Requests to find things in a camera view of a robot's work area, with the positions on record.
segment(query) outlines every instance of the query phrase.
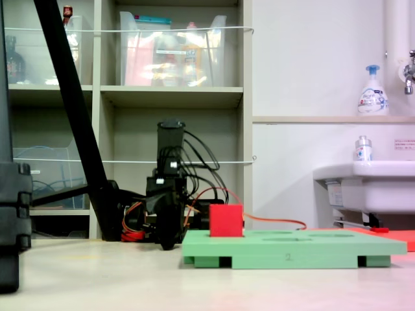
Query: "plastic storage box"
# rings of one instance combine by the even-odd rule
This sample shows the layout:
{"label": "plastic storage box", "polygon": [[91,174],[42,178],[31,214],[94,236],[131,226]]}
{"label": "plastic storage box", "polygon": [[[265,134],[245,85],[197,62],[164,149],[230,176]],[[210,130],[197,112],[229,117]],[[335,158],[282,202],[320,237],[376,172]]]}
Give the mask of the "plastic storage box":
{"label": "plastic storage box", "polygon": [[[140,32],[134,16],[120,12],[121,85],[224,86],[224,29]],[[217,16],[211,27],[224,27]]]}
{"label": "plastic storage box", "polygon": [[[92,83],[93,33],[83,16],[73,16],[67,38],[81,84]],[[5,30],[8,80],[12,84],[58,85],[42,31]]]}
{"label": "plastic storage box", "polygon": [[[75,141],[67,148],[51,148],[48,146],[31,146],[28,148],[13,148],[15,162],[30,165],[33,179],[34,197],[79,186],[86,182],[84,170],[80,161],[48,161],[48,160],[79,160]],[[86,195],[76,196],[66,200],[50,203],[37,209],[88,209],[89,201]]]}

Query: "black tripod leg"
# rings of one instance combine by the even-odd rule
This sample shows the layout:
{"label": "black tripod leg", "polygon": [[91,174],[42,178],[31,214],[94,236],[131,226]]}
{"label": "black tripod leg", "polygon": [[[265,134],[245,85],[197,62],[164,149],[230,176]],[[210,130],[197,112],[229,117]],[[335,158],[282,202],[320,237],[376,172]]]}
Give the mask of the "black tripod leg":
{"label": "black tripod leg", "polygon": [[[6,164],[12,162],[12,140],[2,0],[0,0],[0,45],[0,163]],[[6,207],[0,206],[0,218],[5,217],[5,209]],[[0,221],[0,293],[15,292],[19,288],[18,250],[2,243],[10,234],[10,232],[5,232],[7,229],[9,228],[2,225]]]}
{"label": "black tripod leg", "polygon": [[12,134],[8,96],[3,1],[0,1],[0,162],[12,162]]}
{"label": "black tripod leg", "polygon": [[121,239],[117,186],[108,183],[56,0],[34,0],[104,240]]}

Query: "floor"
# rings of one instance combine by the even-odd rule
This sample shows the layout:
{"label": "floor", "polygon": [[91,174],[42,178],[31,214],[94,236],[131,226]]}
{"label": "floor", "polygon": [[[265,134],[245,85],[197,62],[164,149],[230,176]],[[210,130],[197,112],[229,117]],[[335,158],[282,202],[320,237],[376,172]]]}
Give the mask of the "floor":
{"label": "floor", "polygon": [[415,253],[392,268],[231,270],[183,266],[153,244],[34,240],[1,311],[415,310]]}

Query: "orange mat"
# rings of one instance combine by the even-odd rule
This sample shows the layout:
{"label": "orange mat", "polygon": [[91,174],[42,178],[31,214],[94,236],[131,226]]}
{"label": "orange mat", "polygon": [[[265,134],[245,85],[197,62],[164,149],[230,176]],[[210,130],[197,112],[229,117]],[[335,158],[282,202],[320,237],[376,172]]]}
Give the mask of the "orange mat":
{"label": "orange mat", "polygon": [[[336,229],[315,229],[315,230],[336,230]],[[402,231],[389,231],[388,233],[376,233],[363,228],[347,228],[337,230],[350,230],[360,233],[366,233],[367,235],[380,236],[382,238],[390,238],[392,240],[398,240],[406,242],[408,245],[408,251],[415,251],[415,230],[402,230]]]}

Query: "green foam board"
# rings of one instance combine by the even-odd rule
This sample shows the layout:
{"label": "green foam board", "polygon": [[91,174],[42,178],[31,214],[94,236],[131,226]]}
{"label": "green foam board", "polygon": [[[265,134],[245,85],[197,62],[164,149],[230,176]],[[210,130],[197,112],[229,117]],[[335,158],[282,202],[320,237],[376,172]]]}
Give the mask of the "green foam board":
{"label": "green foam board", "polygon": [[407,245],[353,231],[246,230],[242,238],[211,238],[190,230],[182,252],[196,268],[219,268],[223,257],[234,269],[357,268],[389,267],[390,256],[406,254]]}

